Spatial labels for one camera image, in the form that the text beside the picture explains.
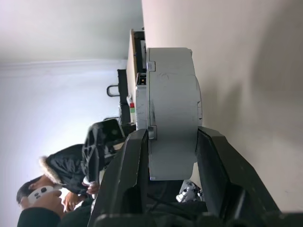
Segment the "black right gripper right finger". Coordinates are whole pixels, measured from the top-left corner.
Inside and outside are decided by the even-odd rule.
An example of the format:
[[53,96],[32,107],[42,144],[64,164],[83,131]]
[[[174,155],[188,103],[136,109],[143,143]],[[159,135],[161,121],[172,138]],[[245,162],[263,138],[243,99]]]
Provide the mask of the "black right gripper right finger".
[[253,166],[218,131],[198,128],[196,157],[210,213],[261,215],[279,211]]

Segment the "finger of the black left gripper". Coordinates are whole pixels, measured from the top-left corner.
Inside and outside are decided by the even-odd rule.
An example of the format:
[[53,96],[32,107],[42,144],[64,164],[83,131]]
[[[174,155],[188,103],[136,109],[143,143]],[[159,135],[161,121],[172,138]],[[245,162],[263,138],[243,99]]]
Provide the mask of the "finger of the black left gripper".
[[100,122],[91,125],[82,146],[81,168],[88,182],[100,182],[99,173],[105,163],[102,132]]
[[105,144],[124,139],[125,135],[117,119],[107,119],[100,123],[101,138]]

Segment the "person in fur-hood black jacket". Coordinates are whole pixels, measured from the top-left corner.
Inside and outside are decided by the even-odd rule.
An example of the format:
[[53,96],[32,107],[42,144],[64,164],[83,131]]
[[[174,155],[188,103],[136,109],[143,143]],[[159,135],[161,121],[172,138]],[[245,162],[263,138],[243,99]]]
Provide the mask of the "person in fur-hood black jacket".
[[82,146],[82,144],[75,144],[49,156],[41,157],[39,165],[43,174],[19,188],[16,196],[18,205],[23,197],[28,197],[35,189],[47,185],[69,191],[63,199],[67,212],[73,211],[82,201],[90,199],[92,195],[87,193],[88,186],[82,184],[85,177],[81,168]]

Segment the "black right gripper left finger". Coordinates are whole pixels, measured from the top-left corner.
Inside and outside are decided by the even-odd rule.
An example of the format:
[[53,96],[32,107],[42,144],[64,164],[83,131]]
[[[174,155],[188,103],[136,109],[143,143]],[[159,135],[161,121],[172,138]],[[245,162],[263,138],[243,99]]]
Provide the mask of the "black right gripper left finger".
[[128,136],[110,162],[91,215],[144,213],[148,176],[148,132],[141,129]]

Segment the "bare operator hand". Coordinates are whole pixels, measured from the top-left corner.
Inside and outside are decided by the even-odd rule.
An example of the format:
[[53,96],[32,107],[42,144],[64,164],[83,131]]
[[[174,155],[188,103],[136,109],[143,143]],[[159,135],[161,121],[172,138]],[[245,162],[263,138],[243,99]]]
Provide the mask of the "bare operator hand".
[[28,197],[23,197],[21,199],[20,206],[23,210],[28,208],[44,208],[56,213],[59,217],[64,216],[64,205],[62,204],[62,199],[60,198],[61,191],[52,191],[46,193],[44,196],[37,199],[33,204],[29,202]]
[[98,182],[91,182],[90,185],[88,186],[88,190],[87,190],[87,193],[88,194],[97,194],[98,191],[99,191],[99,183]]

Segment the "red green labelled bottle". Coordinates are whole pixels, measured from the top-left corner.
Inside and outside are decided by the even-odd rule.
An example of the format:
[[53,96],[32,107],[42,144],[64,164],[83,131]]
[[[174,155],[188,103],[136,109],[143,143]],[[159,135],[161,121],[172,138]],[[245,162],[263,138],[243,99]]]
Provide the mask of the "red green labelled bottle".
[[135,123],[135,104],[133,101],[133,97],[132,95],[129,95],[127,98],[128,98],[129,109],[130,109],[131,123]]

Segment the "white black machine part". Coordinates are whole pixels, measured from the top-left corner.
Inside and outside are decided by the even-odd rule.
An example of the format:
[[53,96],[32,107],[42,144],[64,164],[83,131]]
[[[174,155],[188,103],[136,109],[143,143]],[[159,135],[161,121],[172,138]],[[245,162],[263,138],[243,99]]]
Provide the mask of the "white black machine part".
[[181,203],[190,201],[205,201],[202,189],[190,180],[183,181],[179,194],[176,196],[176,200]]

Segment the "grey motor housing copper windings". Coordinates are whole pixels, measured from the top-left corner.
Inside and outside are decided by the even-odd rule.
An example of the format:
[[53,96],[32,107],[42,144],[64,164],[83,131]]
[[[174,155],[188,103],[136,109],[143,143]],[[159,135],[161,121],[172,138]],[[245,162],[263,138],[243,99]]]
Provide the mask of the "grey motor housing copper windings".
[[150,179],[189,179],[202,125],[201,91],[190,49],[148,48],[147,100]]

